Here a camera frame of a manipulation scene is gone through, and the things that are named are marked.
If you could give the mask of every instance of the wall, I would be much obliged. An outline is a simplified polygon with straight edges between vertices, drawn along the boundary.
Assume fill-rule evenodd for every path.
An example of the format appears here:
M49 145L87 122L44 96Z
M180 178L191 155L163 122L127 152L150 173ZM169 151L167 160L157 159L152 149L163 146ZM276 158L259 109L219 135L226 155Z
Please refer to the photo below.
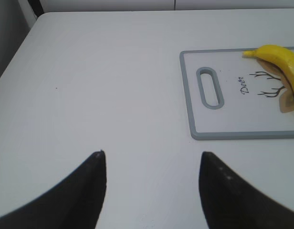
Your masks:
M0 0L0 76L28 33L16 0Z
M45 12L174 10L174 0L40 0Z
M294 8L294 0L176 0L176 10Z

